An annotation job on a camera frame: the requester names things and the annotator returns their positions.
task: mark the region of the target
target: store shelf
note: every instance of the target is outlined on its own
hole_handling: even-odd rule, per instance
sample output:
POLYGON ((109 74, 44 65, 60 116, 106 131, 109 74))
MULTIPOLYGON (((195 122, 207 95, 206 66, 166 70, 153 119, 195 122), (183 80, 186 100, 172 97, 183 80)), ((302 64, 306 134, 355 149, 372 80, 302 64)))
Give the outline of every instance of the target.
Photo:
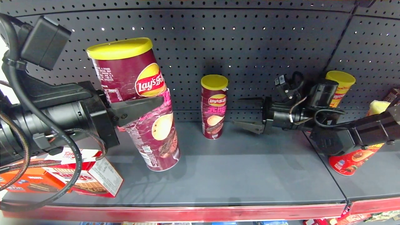
POLYGON ((400 180, 395 176, 400 169, 398 150, 399 144, 384 145, 352 176, 337 173, 327 156, 320 157, 346 199, 352 202, 353 214, 379 213, 400 209, 400 180))
MULTIPOLYGON (((107 157, 124 178, 116 198, 66 194, 54 202, 57 207, 29 216, 51 219, 53 210, 65 214, 59 219, 71 220, 69 213, 84 210, 91 216, 102 212, 94 218, 107 221, 115 209, 120 218, 138 210, 139 217, 148 221, 146 216, 162 209, 175 216, 177 211, 192 213, 185 219, 170 214, 156 221, 309 219, 338 216, 344 208, 343 194, 301 132, 273 129, 271 135, 254 135, 227 123, 222 137, 210 141, 203 137, 200 123, 176 127, 182 158, 172 169, 150 171, 128 134, 120 133, 121 145, 110 149, 107 157)), ((79 146, 96 147, 91 140, 80 141, 79 146)), ((39 201, 48 196, 8 193, 3 200, 39 201)))

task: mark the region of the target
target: lay's logo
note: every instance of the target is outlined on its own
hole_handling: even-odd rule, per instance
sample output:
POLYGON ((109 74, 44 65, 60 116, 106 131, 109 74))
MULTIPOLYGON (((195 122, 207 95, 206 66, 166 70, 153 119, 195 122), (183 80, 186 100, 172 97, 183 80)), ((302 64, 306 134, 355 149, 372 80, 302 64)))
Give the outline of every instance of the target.
POLYGON ((343 98, 345 95, 346 95, 346 94, 335 94, 335 95, 333 96, 333 99, 341 99, 341 98, 343 98))
POLYGON ((144 97, 154 97, 162 94, 167 86, 156 63, 148 65, 139 74, 135 83, 136 93, 144 97))
POLYGON ((222 107, 226 104, 226 95, 216 94, 208 99, 208 103, 215 107, 222 107))

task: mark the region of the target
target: barcode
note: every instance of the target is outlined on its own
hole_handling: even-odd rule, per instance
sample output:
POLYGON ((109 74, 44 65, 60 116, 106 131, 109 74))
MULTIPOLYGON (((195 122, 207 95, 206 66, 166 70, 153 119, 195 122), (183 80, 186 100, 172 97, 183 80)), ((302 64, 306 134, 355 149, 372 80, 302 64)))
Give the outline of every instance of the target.
POLYGON ((149 146, 147 146, 147 145, 142 146, 142 149, 143 149, 143 151, 146 152, 146 153, 152 153, 152 152, 153 152, 153 151, 151 150, 151 148, 150 148, 149 146))
POLYGON ((143 153, 143 152, 140 152, 140 154, 143 156, 143 159, 146 162, 146 164, 152 167, 153 164, 151 163, 149 156, 146 153, 143 153))

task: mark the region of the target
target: snack box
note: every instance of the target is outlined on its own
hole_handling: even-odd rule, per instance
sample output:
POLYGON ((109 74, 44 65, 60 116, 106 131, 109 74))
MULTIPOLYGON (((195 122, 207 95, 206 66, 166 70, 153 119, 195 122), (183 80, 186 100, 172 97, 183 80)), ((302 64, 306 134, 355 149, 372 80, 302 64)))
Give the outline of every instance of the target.
POLYGON ((383 101, 390 102, 389 107, 392 107, 400 102, 400 89, 392 88, 383 101))
MULTIPOLYGON (((82 172, 71 188, 79 194, 115 197, 122 184, 122 177, 110 162, 103 158, 97 149, 80 149, 83 158, 82 172)), ((64 147, 62 153, 48 155, 46 160, 59 160, 62 165, 45 167, 44 169, 63 183, 69 182, 75 171, 75 157, 70 148, 64 147)))
MULTIPOLYGON (((10 171, 0 175, 0 185, 3 186, 14 178, 18 170, 10 171)), ((7 188, 11 192, 28 192, 28 193, 56 193, 61 190, 65 184, 59 181, 43 168, 28 168, 22 177, 13 185, 7 188)))

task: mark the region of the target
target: gray shelf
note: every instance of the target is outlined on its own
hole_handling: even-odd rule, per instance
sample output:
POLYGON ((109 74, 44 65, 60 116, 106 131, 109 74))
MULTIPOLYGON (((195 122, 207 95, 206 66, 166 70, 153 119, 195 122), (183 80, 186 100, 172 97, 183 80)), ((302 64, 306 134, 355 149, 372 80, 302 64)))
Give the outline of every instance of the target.
POLYGON ((400 180, 396 176, 400 169, 399 148, 398 143, 384 145, 352 176, 335 172, 328 158, 320 157, 349 201, 400 197, 400 180))
MULTIPOLYGON (((176 123, 180 162, 150 171, 127 133, 107 158, 124 178, 116 198, 66 194, 64 206, 237 206, 342 203, 343 194, 306 137, 273 129, 254 135, 226 123, 218 140, 207 140, 200 123, 176 123)), ((92 140, 82 148, 96 148, 92 140)), ((4 201, 39 201, 48 194, 7 193, 4 201)))

